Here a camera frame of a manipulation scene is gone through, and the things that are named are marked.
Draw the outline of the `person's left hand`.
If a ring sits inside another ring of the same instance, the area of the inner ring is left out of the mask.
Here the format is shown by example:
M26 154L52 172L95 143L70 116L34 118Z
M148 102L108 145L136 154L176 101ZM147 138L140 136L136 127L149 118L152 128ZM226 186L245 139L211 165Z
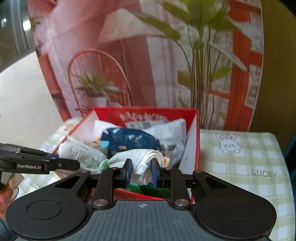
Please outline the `person's left hand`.
M23 180L24 176L20 173L1 173L1 220L6 219L6 210L16 199Z

